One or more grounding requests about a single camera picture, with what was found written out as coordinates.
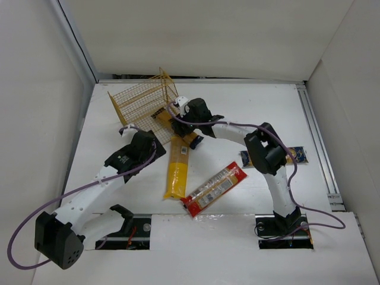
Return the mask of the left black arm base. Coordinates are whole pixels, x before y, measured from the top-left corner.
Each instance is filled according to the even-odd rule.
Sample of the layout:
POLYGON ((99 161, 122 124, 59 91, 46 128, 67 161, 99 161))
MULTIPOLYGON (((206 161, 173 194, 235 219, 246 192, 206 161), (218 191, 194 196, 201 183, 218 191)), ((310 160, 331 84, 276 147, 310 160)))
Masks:
POLYGON ((133 220, 125 222, 118 232, 101 238, 95 244, 96 250, 149 250, 151 218, 149 214, 137 214, 133 220))

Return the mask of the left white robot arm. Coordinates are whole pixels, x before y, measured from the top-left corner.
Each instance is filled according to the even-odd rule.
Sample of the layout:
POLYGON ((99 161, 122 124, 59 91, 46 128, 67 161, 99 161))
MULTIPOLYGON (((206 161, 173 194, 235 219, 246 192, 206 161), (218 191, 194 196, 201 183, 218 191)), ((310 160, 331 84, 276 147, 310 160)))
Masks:
POLYGON ((129 144, 114 152, 94 177, 95 185, 79 193, 53 213, 36 219, 34 247, 61 269, 73 266, 82 252, 112 233, 128 233, 134 215, 115 204, 102 215, 92 214, 106 198, 141 169, 166 154, 153 131, 124 132, 129 144))

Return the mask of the red white spaghetti bag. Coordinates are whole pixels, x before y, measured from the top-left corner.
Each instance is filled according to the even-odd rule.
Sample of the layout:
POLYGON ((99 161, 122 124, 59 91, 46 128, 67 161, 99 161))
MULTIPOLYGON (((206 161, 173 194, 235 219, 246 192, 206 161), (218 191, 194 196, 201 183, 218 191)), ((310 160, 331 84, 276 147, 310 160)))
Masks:
POLYGON ((248 175, 234 161, 180 201, 185 210, 194 218, 247 177, 248 175))

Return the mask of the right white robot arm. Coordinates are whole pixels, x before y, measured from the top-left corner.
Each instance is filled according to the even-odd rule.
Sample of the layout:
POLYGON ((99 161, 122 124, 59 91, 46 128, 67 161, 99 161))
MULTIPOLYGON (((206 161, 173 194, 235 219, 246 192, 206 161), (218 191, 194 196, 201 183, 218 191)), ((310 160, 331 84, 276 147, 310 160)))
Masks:
POLYGON ((278 230, 290 233, 295 229, 301 213, 290 193, 286 173, 286 157, 291 152, 271 124, 250 125, 227 121, 224 116, 212 115, 201 98, 189 100, 178 97, 167 105, 167 111, 174 120, 173 130, 181 137, 199 129, 206 136, 245 146, 254 168, 267 182, 278 230))

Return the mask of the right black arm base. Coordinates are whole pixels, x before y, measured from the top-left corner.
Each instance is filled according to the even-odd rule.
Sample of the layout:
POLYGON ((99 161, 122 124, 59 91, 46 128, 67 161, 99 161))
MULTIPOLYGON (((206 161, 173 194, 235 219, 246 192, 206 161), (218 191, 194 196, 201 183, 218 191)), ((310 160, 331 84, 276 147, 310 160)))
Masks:
POLYGON ((308 220, 305 214, 289 230, 281 230, 274 215, 256 215, 254 232, 258 237, 259 249, 313 249, 309 229, 296 229, 308 220))

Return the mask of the yellow spaghetti bag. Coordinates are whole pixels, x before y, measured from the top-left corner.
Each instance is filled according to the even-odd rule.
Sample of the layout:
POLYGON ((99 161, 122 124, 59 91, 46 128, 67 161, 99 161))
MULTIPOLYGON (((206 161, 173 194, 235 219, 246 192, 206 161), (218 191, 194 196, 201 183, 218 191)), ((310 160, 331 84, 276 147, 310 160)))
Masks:
POLYGON ((189 153, 189 145, 182 138, 177 136, 171 138, 164 199, 186 197, 189 153))

